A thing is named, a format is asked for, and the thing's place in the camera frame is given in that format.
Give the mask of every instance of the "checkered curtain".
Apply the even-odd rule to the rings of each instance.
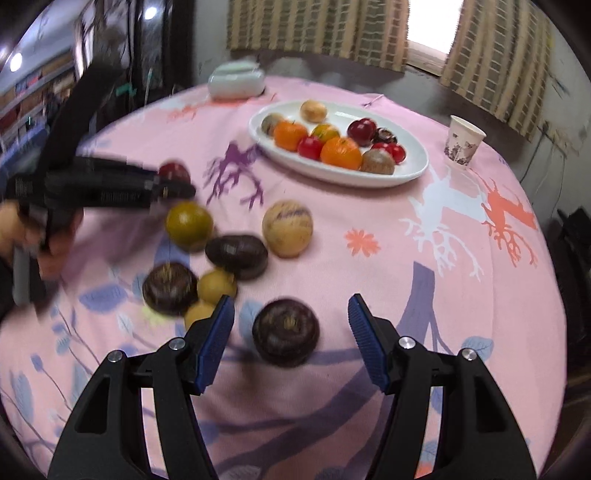
[[[465,0],[441,83],[531,140],[551,45],[550,20],[530,0]]]
[[[230,0],[230,50],[305,51],[402,71],[408,0]]]

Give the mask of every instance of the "paper cup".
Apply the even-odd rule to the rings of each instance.
[[[465,167],[470,163],[485,137],[486,133],[476,125],[452,115],[452,124],[449,127],[449,136],[443,152],[451,161]]]

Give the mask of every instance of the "white oval plate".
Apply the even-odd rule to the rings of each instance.
[[[282,148],[276,147],[272,138],[266,136],[261,130],[263,119],[269,113],[280,113],[289,120],[304,124],[308,132],[312,132],[316,124],[304,122],[300,116],[300,107],[303,101],[273,103],[256,113],[248,123],[248,131],[252,139],[257,142],[265,151],[267,156],[284,167],[290,168],[298,173],[312,177],[314,179],[324,180],[338,185],[364,187],[370,189],[380,189],[401,185],[410,180],[420,177],[429,165],[427,151],[413,135],[404,128],[395,124],[391,120],[380,115],[375,115],[371,111],[364,110],[340,103],[324,102],[328,109],[328,116],[323,123],[329,123],[339,129],[341,135],[347,134],[347,128],[354,120],[360,118],[371,118],[379,127],[390,130],[398,138],[398,143],[404,147],[407,152],[406,159],[396,165],[392,175],[377,175],[375,173],[365,173],[362,171],[347,170],[345,168],[333,167],[319,161],[308,160],[300,157],[296,153],[288,152]]]

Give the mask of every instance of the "orange flower print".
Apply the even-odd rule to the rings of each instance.
[[[372,233],[365,233],[364,230],[353,228],[347,232],[345,239],[349,242],[347,248],[351,249],[351,255],[353,257],[359,252],[363,252],[366,257],[370,257],[380,250],[378,242],[374,239],[374,235]]]

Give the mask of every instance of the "cable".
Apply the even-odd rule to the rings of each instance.
[[[542,140],[547,135],[549,129],[550,129],[550,124],[548,123],[548,120],[546,120],[544,122],[544,125],[542,125],[542,134],[540,135],[540,139],[538,140],[538,144],[535,147],[534,154],[531,156],[530,162],[527,164],[527,168],[525,169],[525,173],[521,177],[521,180],[519,181],[519,183],[523,182],[525,180],[525,177],[527,177],[527,174],[530,171],[531,164],[534,162],[534,158],[535,158],[536,154],[538,153],[538,150],[540,149],[540,145],[542,144]]]
[[[550,219],[554,216],[554,211],[558,206],[558,202],[560,201],[560,196],[562,195],[562,184],[564,183],[564,171],[566,170],[566,157],[564,154],[562,155],[562,175],[560,176],[560,190],[558,191],[558,198],[556,199],[556,203],[552,208],[552,212],[550,212]]]
[[[554,141],[552,142],[552,148],[550,149],[550,153],[549,153],[549,158],[550,158],[550,162],[552,163],[552,154],[554,153],[554,149],[556,148],[556,143],[554,143]],[[546,168],[546,173],[544,175],[544,178],[542,179],[542,181],[538,184],[538,187],[536,188],[534,194],[532,195],[532,201],[531,201],[531,206],[534,206],[534,202],[535,202],[535,196],[538,195],[538,192],[540,191],[541,186],[544,184],[544,182],[546,181],[546,179],[548,178],[548,174],[550,173],[550,165],[548,165],[548,167]]]

